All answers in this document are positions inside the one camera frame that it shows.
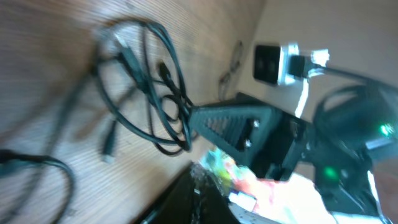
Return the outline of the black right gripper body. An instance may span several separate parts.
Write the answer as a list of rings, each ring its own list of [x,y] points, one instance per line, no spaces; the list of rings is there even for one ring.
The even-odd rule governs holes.
[[[268,109],[254,130],[252,146],[245,148],[242,165],[260,179],[289,180],[307,143],[310,123],[253,96],[242,94],[242,99]]]

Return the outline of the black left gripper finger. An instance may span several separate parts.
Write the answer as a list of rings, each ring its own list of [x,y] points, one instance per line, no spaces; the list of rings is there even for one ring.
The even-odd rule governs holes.
[[[134,221],[141,224],[238,224],[210,173],[189,163]]]

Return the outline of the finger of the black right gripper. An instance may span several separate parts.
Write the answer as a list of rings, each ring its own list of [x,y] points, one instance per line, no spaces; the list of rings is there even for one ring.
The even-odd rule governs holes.
[[[274,110],[265,105],[201,107],[189,127],[236,162],[252,162],[274,129]]]

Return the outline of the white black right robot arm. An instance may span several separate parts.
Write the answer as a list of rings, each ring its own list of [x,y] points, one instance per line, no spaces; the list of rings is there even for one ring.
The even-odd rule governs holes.
[[[244,93],[197,106],[190,127],[256,177],[290,179],[298,163],[315,169],[326,209],[386,222],[373,165],[397,153],[397,90],[353,85],[327,94],[312,121]]]

